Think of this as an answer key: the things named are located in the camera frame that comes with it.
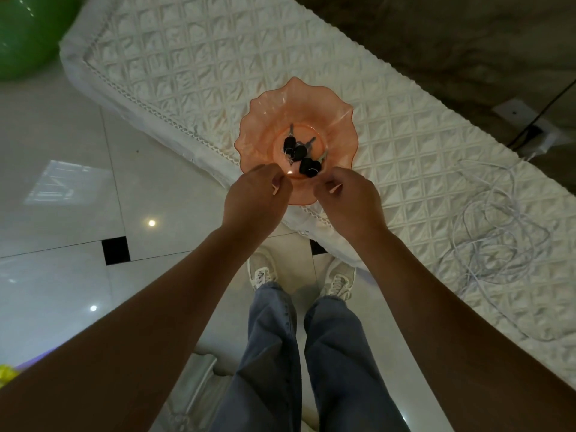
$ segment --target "person's left hand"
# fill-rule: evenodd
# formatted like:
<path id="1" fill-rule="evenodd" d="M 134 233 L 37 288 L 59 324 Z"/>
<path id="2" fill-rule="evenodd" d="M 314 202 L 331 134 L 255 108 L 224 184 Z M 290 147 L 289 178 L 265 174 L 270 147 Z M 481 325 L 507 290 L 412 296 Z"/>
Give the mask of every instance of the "person's left hand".
<path id="1" fill-rule="evenodd" d="M 262 242 L 280 224 L 291 194 L 292 182 L 277 163 L 256 166 L 228 191 L 222 226 L 253 234 Z"/>

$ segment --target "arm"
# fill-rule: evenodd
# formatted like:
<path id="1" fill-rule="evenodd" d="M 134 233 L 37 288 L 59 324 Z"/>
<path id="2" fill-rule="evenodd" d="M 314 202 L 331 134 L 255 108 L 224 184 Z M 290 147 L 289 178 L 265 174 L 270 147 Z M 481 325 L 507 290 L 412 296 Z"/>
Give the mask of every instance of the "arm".
<path id="1" fill-rule="evenodd" d="M 198 248 L 6 385 L 0 430 L 147 431 L 234 274 L 284 216 L 281 176 L 267 165 L 240 177 Z"/>
<path id="2" fill-rule="evenodd" d="M 335 168 L 314 189 L 360 255 L 440 406 L 460 431 L 567 431 L 576 392 L 438 281 L 390 232 L 380 196 Z"/>

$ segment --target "wall outlet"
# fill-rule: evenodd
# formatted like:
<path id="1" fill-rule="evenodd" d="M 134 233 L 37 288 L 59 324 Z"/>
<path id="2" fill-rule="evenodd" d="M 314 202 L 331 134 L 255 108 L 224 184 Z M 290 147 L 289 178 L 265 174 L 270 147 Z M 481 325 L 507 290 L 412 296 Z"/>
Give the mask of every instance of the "wall outlet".
<path id="1" fill-rule="evenodd" d="M 495 106 L 492 110 L 520 130 L 524 129 L 538 115 L 537 111 L 519 98 L 508 100 Z M 539 139 L 542 142 L 547 139 L 547 144 L 550 144 L 550 141 L 553 140 L 553 144 L 551 145 L 561 145 L 573 142 L 572 138 L 567 136 L 562 132 L 562 130 L 543 116 L 538 118 L 534 125 L 538 126 L 543 131 L 543 135 L 534 140 L 536 142 L 538 142 Z"/>

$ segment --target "sneaker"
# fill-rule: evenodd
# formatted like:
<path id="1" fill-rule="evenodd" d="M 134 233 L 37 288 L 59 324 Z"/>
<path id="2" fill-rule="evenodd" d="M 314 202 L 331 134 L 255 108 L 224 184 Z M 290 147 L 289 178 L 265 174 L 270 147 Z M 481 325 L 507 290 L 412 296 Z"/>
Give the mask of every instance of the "sneaker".
<path id="1" fill-rule="evenodd" d="M 270 252 L 264 247 L 258 247 L 247 262 L 248 276 L 254 290 L 264 283 L 275 282 L 278 279 L 276 263 Z"/>
<path id="2" fill-rule="evenodd" d="M 350 267 L 339 259 L 334 259 L 328 267 L 320 297 L 333 296 L 343 301 L 348 300 L 352 297 L 351 289 L 355 278 L 356 268 Z"/>

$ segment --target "black square tile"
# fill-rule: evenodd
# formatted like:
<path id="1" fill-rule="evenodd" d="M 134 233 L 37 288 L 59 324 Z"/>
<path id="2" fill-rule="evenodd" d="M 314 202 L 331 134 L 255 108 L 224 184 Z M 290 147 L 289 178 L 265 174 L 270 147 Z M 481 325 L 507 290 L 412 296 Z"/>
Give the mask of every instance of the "black square tile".
<path id="1" fill-rule="evenodd" d="M 325 254 L 328 253 L 324 247 L 322 247 L 320 244 L 318 244 L 316 241 L 314 241 L 313 239 L 310 240 L 310 248 L 312 249 L 312 255 L 314 256 L 315 254 Z"/>
<path id="2" fill-rule="evenodd" d="M 128 241 L 125 236 L 102 240 L 102 250 L 106 265 L 121 264 L 130 262 L 130 252 L 128 251 Z"/>

